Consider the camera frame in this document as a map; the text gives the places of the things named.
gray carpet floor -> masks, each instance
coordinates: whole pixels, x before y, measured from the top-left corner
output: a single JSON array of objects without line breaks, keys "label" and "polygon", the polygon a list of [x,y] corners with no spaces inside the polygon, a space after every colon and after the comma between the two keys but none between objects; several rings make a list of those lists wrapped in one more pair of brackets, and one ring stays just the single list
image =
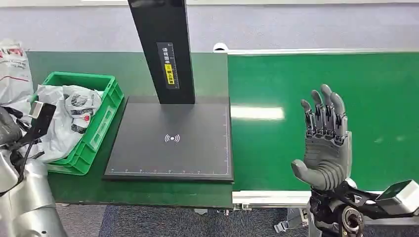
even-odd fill
[{"label": "gray carpet floor", "polygon": [[[273,225],[285,220],[286,209],[215,211],[145,206],[57,206],[71,237],[306,237],[307,228],[277,234]],[[5,237],[0,221],[0,237]],[[419,227],[367,226],[365,237],[419,237]]]}]

black vertical pole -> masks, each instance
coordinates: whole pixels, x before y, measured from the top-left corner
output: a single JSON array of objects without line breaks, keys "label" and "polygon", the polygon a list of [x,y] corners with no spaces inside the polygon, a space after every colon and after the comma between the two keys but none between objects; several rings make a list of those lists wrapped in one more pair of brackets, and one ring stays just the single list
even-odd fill
[{"label": "black vertical pole", "polygon": [[161,104],[194,104],[185,0],[128,0]]}]

black label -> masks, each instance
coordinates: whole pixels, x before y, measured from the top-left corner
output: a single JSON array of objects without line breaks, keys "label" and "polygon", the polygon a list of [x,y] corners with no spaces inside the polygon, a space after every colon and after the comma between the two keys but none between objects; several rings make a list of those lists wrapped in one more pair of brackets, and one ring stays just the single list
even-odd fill
[{"label": "black label", "polygon": [[179,89],[173,44],[158,42],[157,49],[159,52],[160,62],[162,64],[163,74],[166,79],[166,88]]}]

robot finger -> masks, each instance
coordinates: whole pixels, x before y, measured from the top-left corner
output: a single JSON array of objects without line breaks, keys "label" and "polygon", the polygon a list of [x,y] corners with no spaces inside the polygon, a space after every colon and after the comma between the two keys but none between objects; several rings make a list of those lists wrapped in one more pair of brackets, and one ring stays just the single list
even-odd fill
[{"label": "robot finger", "polygon": [[328,85],[323,84],[321,91],[325,101],[325,137],[327,139],[332,139],[335,136],[335,112],[331,100],[332,90]]},{"label": "robot finger", "polygon": [[331,100],[335,107],[335,141],[342,144],[344,136],[348,131],[348,117],[346,116],[345,104],[342,98],[334,92],[331,94]]},{"label": "robot finger", "polygon": [[305,113],[306,136],[311,137],[316,133],[316,124],[314,122],[314,114],[311,111],[311,106],[306,100],[301,100],[301,106]]},{"label": "robot finger", "polygon": [[311,91],[311,97],[313,97],[314,103],[316,104],[316,111],[314,113],[314,122],[316,124],[317,135],[324,135],[324,129],[326,128],[326,114],[325,107],[323,106],[322,97],[317,90]]},{"label": "robot finger", "polygon": [[316,189],[326,189],[326,180],[320,171],[307,168],[305,163],[299,159],[296,159],[291,163],[291,168],[293,169],[294,175],[299,180],[313,186]]},{"label": "robot finger", "polygon": [[330,95],[332,94],[332,90],[330,87],[326,84],[322,84],[321,91],[323,94],[323,97],[325,98],[325,105],[332,106],[332,100],[330,99]]}]

yellow label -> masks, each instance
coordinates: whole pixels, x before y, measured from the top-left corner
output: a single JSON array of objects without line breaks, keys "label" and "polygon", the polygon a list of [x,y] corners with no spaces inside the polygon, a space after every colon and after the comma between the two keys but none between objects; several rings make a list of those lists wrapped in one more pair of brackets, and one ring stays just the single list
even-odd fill
[{"label": "yellow label", "polygon": [[166,76],[168,77],[168,84],[174,85],[173,71],[171,69],[171,64],[165,64]]}]

